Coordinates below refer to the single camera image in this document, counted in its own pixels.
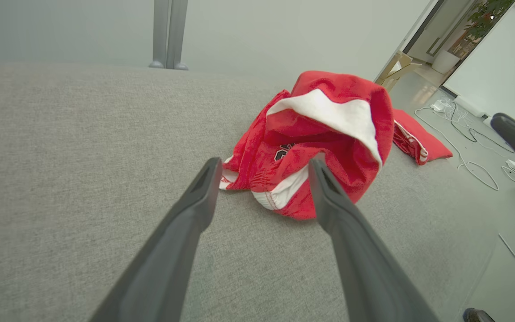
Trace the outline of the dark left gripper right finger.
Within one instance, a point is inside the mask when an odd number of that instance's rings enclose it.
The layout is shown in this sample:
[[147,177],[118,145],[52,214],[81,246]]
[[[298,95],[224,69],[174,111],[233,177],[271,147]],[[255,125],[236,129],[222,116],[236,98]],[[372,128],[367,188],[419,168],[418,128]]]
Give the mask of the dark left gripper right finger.
[[317,222],[331,237],[351,322],[437,322],[438,318],[325,163],[309,161]]

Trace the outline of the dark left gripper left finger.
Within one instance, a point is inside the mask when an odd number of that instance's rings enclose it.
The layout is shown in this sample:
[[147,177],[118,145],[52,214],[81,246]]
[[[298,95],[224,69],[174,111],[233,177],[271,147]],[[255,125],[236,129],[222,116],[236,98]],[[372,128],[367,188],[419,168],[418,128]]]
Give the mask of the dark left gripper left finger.
[[222,160],[210,158],[131,261],[90,320],[178,322],[201,234],[216,208]]

